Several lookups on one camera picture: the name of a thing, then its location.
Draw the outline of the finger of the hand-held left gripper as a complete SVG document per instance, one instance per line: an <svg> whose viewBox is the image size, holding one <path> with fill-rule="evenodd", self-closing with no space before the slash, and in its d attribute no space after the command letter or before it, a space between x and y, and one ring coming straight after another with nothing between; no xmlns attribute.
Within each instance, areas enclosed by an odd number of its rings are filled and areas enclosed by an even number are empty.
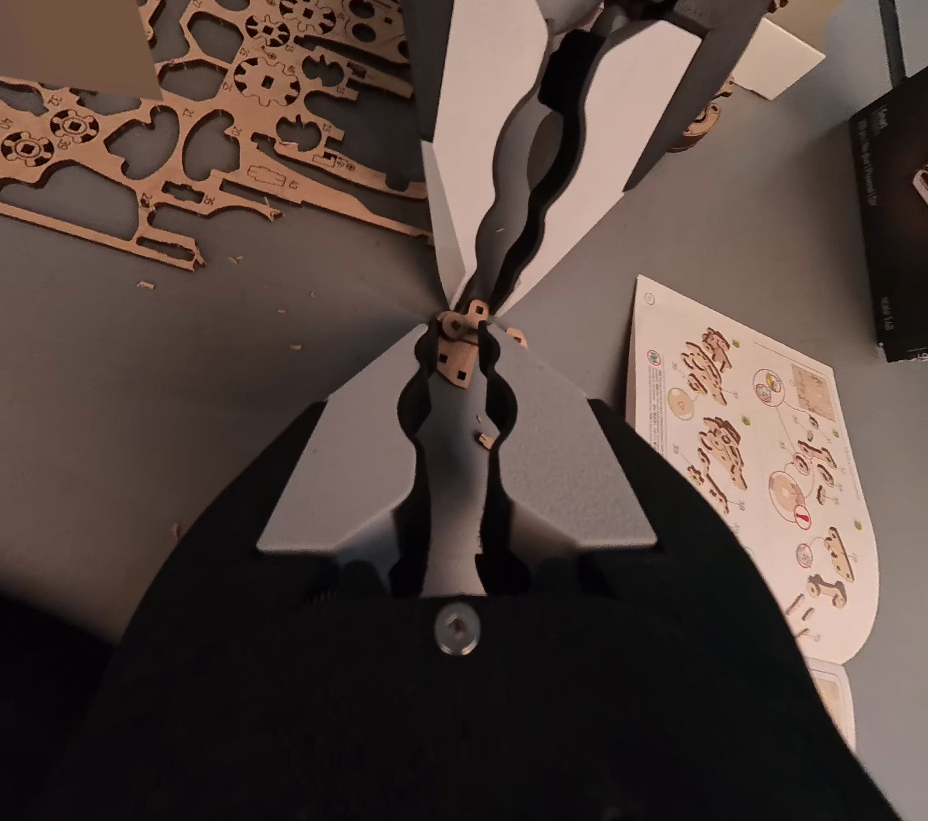
<svg viewBox="0 0 928 821"><path fill-rule="evenodd" d="M620 201L702 38L667 20L612 32L591 63L559 155L530 195L528 224L507 255L493 313L514 307Z"/></svg>
<svg viewBox="0 0 928 821"><path fill-rule="evenodd" d="M495 200L493 159L550 40L537 0L454 0L435 131L422 142L435 256L454 307L477 269Z"/></svg>

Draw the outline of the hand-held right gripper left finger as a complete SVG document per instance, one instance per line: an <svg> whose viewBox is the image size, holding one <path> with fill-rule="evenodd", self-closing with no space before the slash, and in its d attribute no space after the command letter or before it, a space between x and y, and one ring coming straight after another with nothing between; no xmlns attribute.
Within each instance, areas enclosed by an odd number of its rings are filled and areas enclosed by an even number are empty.
<svg viewBox="0 0 928 821"><path fill-rule="evenodd" d="M257 542L371 564L393 595L420 595L431 544L419 432L431 409L437 326L415 326L325 401Z"/></svg>

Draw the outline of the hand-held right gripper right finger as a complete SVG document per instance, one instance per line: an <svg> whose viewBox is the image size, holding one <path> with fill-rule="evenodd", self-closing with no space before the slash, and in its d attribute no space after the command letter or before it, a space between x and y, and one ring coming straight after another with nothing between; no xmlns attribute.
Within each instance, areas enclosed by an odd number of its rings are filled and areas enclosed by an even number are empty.
<svg viewBox="0 0 928 821"><path fill-rule="evenodd" d="M645 550L658 539L586 393L500 326L478 331L490 449L477 572L520 595L551 560Z"/></svg>

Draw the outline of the wooden bracket plate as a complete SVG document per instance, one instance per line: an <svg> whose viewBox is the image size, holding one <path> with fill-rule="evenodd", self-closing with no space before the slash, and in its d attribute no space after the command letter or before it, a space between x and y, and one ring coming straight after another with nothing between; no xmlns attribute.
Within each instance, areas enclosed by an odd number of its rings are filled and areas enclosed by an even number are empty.
<svg viewBox="0 0 928 821"><path fill-rule="evenodd" d="M486 302L475 299L470 302L465 312L458 314L468 316L474 324L479 323L478 344L473 345L464 341L446 340L442 335L441 327L436 317L439 325L437 371L455 387L467 389L470 386L473 371L478 361L480 344L479 329L481 324L485 323L490 318L490 311Z"/></svg>

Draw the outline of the partly built wooden model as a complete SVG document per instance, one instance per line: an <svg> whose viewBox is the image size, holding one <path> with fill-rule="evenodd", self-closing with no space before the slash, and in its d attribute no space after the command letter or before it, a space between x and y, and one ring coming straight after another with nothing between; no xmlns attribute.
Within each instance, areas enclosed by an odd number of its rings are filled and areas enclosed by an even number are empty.
<svg viewBox="0 0 928 821"><path fill-rule="evenodd" d="M790 0L770 0L768 4L768 14L775 13L787 6ZM723 98L731 96L733 93L734 78L732 75L725 79L723 85L715 92L713 99L694 119L686 131L680 136L679 140L669 148L669 153L681 153L689 150L713 130L720 116L720 102Z"/></svg>

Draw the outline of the black model kit box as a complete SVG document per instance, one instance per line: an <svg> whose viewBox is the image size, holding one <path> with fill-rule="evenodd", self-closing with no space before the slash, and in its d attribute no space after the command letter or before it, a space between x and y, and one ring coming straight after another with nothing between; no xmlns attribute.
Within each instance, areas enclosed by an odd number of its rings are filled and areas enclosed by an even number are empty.
<svg viewBox="0 0 928 821"><path fill-rule="evenodd" d="M890 362L927 358L927 70L848 123L876 337Z"/></svg>

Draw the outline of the white cardboard tray box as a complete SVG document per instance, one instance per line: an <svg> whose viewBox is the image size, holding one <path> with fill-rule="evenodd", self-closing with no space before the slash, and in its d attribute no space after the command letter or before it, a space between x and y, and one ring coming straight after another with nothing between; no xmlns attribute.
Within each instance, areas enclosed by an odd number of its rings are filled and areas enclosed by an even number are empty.
<svg viewBox="0 0 928 821"><path fill-rule="evenodd" d="M763 17L730 79L742 89L774 100L825 57L818 48Z"/></svg>

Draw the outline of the open instruction booklet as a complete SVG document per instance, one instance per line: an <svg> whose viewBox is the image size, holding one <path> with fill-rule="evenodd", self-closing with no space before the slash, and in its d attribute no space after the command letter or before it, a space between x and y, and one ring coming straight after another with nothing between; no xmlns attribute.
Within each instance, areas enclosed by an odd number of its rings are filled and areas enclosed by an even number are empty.
<svg viewBox="0 0 928 821"><path fill-rule="evenodd" d="M831 368L640 275L626 419L754 561L856 750L844 665L870 636L879 565Z"/></svg>

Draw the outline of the punched wooden part sheet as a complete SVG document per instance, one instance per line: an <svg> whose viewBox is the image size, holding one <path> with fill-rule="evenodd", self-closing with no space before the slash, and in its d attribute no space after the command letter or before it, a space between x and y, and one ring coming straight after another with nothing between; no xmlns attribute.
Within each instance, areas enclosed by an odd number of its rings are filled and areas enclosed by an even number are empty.
<svg viewBox="0 0 928 821"><path fill-rule="evenodd" d="M138 0L145 38L164 0ZM160 99L102 113L80 91L10 78L40 113L2 101L2 188L46 187L78 167L131 194L130 235L2 201L2 218L195 271L197 241L158 228L158 209L210 217L231 209L273 221L274 202L310 205L430 242L432 233L369 210L352 189L423 203L425 184L394 187L342 151L344 131L308 96L355 102L359 87L411 103L399 0L189 0L185 52L155 64Z"/></svg>

